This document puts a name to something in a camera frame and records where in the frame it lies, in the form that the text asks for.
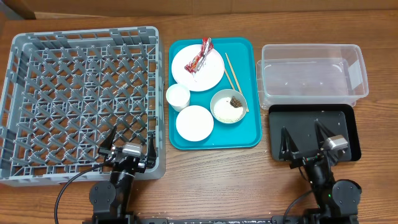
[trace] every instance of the plastic box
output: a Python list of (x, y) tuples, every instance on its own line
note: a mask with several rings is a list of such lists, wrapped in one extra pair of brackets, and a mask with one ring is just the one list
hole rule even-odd
[(348, 104), (368, 95), (361, 49), (353, 44), (269, 44), (257, 63), (262, 108)]
[[(0, 101), (0, 183), (52, 185), (103, 162), (98, 145), (114, 125), (114, 144), (153, 135), (165, 173), (164, 49), (155, 27), (19, 34)], [(107, 167), (77, 180), (109, 179)]]

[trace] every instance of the wooden table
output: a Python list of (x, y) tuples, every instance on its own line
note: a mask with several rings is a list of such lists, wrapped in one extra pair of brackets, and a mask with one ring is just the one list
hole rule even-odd
[[(359, 162), (339, 164), (333, 171), (337, 179), (352, 179), (362, 186), (361, 223), (398, 223), (398, 11), (8, 21), (0, 42), (0, 71), (6, 70), (11, 40), (18, 33), (148, 25), (159, 29), (166, 71), (168, 49), (180, 39), (243, 36), (252, 42), (256, 61), (264, 44), (358, 44), (370, 89), (354, 107), (363, 155)], [(164, 110), (168, 127), (167, 105)], [(267, 111), (261, 115), (263, 138), (253, 149), (186, 152), (167, 141), (166, 174), (159, 180), (135, 182), (129, 208), (141, 217), (173, 219), (283, 214), (309, 186), (288, 163), (272, 160)], [(60, 202), (60, 223), (81, 223), (91, 217), (92, 185), (69, 186)], [(53, 223), (61, 187), (0, 186), (0, 223)], [(314, 206), (311, 196), (291, 212), (300, 214)]]

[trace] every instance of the blue tray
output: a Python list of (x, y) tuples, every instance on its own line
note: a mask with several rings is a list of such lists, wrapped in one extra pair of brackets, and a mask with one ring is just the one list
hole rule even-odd
[[(257, 93), (256, 72), (254, 69), (253, 46), (250, 41), (241, 37), (213, 39), (214, 48), (221, 54), (225, 69), (230, 75), (235, 89), (236, 84), (232, 77), (225, 52), (234, 68), (236, 78), (241, 86), (243, 95), (248, 102), (249, 112), (235, 124), (223, 124), (214, 119), (213, 132), (204, 140), (190, 142), (183, 139), (177, 132), (175, 120), (178, 112), (169, 106), (169, 137), (170, 142), (177, 149), (231, 149), (240, 147), (253, 147), (259, 143), (262, 137), (261, 115), (259, 97)], [(184, 47), (192, 44), (201, 44), (201, 39), (179, 40), (169, 50), (169, 86), (176, 84), (171, 67), (175, 55)], [(221, 81), (207, 91), (191, 91), (190, 105), (200, 105), (210, 110), (210, 100), (220, 90), (231, 89), (229, 81), (224, 75)]]

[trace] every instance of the white cup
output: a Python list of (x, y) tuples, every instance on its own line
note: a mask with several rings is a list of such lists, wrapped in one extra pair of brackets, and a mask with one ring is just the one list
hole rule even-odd
[(174, 84), (166, 91), (167, 102), (169, 102), (177, 112), (180, 112), (189, 106), (190, 98), (191, 93), (189, 92), (189, 89), (181, 84)]

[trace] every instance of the small white plate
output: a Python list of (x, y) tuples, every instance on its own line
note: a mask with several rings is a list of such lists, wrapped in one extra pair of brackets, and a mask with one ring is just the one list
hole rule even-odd
[(199, 52), (201, 45), (194, 44), (184, 47), (174, 57), (172, 75), (174, 80), (185, 85), (190, 91), (205, 91), (217, 85), (224, 75), (224, 60), (212, 49), (206, 56), (205, 63), (195, 74), (186, 71), (186, 66)]
[(213, 131), (211, 113), (202, 106), (189, 106), (182, 110), (175, 121), (177, 132), (188, 141), (201, 141)]

